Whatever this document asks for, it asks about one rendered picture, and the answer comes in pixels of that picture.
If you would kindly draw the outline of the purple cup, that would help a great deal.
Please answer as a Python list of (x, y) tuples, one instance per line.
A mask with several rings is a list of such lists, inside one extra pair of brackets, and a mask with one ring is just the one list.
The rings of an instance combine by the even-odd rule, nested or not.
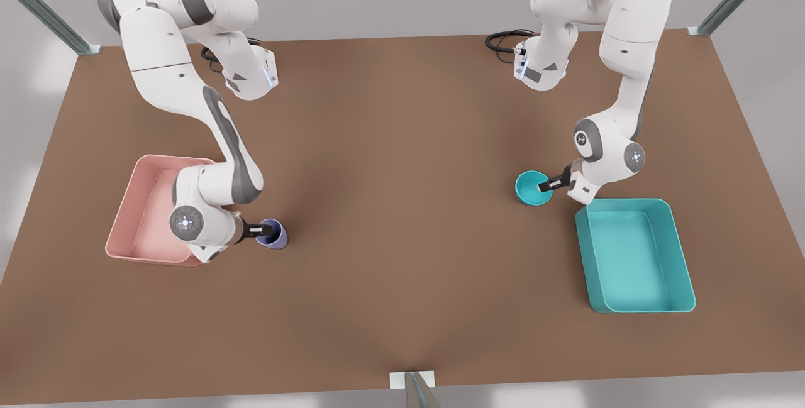
[(260, 222), (261, 233), (256, 237), (260, 245), (270, 248), (270, 250), (281, 250), (288, 242), (288, 236), (284, 226), (279, 220), (264, 219)]

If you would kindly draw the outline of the teal bowl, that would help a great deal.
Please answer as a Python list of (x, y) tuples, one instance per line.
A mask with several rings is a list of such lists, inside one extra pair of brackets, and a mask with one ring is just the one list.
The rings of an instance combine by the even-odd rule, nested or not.
[(552, 191), (541, 191), (540, 184), (549, 181), (545, 174), (529, 170), (518, 176), (515, 182), (515, 193), (519, 201), (529, 206), (546, 204), (552, 198)]

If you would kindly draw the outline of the teal box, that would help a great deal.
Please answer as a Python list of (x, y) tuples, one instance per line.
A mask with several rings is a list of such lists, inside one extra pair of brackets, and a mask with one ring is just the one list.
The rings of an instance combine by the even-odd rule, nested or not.
[(665, 200), (595, 199), (574, 219), (593, 311), (656, 314), (695, 309), (692, 279)]

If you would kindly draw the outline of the pink box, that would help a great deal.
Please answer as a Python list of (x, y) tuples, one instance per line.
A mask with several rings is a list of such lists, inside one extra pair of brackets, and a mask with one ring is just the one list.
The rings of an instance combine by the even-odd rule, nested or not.
[(210, 162), (207, 158), (141, 156), (133, 167), (104, 246), (107, 255), (129, 262), (199, 267), (201, 262), (170, 230), (172, 186), (179, 171), (185, 167)]

